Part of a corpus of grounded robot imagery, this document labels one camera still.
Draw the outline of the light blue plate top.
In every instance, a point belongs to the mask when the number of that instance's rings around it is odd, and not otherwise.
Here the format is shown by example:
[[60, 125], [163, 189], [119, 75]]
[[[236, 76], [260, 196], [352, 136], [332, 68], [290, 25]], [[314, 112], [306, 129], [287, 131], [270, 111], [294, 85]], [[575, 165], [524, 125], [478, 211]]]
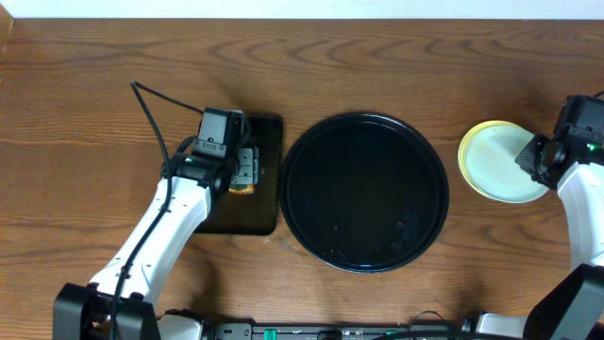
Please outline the light blue plate top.
[[504, 203], [528, 203], [542, 197], [548, 188], [531, 180], [515, 163], [533, 137], [533, 133], [518, 125], [489, 127], [479, 132], [465, 155], [472, 180], [485, 193]]

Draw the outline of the yellow plate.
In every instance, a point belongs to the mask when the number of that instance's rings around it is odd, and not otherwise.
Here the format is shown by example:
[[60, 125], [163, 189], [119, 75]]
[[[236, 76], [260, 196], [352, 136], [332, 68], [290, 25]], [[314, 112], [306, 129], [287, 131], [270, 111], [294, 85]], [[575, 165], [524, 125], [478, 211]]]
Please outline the yellow plate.
[[465, 133], [465, 135], [461, 139], [461, 142], [460, 142], [460, 145], [458, 148], [458, 155], [457, 155], [458, 166], [459, 166], [461, 175], [463, 176], [466, 183], [481, 196], [490, 198], [495, 201], [498, 201], [498, 198], [495, 198], [495, 197], [489, 195], [488, 193], [485, 193], [482, 189], [480, 189], [476, 185], [476, 183], [470, 177], [469, 172], [467, 170], [465, 155], [466, 155], [466, 151], [467, 151], [467, 147], [468, 147], [469, 143], [479, 132], [483, 131], [486, 128], [499, 127], [499, 126], [517, 127], [516, 124], [514, 124], [512, 122], [503, 121], [503, 120], [490, 120], [490, 121], [481, 122], [481, 123], [471, 127]]

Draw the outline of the orange green scrub sponge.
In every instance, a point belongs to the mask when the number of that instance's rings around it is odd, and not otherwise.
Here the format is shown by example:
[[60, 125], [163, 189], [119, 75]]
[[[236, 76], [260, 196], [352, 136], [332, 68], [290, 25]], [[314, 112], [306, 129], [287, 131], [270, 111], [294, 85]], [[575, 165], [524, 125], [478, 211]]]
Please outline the orange green scrub sponge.
[[253, 184], [245, 184], [245, 185], [231, 185], [228, 188], [228, 191], [234, 195], [250, 195], [254, 193], [255, 186]]

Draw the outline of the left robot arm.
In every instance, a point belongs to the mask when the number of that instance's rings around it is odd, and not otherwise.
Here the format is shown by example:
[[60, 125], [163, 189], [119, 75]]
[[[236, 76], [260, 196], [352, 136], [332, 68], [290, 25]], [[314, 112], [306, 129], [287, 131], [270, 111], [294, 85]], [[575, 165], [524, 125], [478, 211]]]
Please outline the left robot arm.
[[256, 183], [259, 151], [217, 159], [177, 152], [166, 160], [152, 203], [126, 242], [85, 285], [67, 283], [53, 305], [55, 339], [200, 339], [187, 314], [158, 318], [155, 306], [183, 247], [231, 184]]

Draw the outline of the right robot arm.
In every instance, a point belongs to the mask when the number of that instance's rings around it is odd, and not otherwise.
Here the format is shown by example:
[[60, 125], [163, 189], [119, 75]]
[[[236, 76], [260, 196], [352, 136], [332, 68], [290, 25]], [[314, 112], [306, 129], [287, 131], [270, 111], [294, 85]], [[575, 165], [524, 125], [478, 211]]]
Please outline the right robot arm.
[[603, 148], [601, 136], [565, 127], [552, 138], [504, 121], [471, 128], [458, 163], [483, 196], [527, 203], [557, 193], [566, 216], [571, 272], [527, 316], [481, 313], [470, 332], [524, 339], [603, 336]]

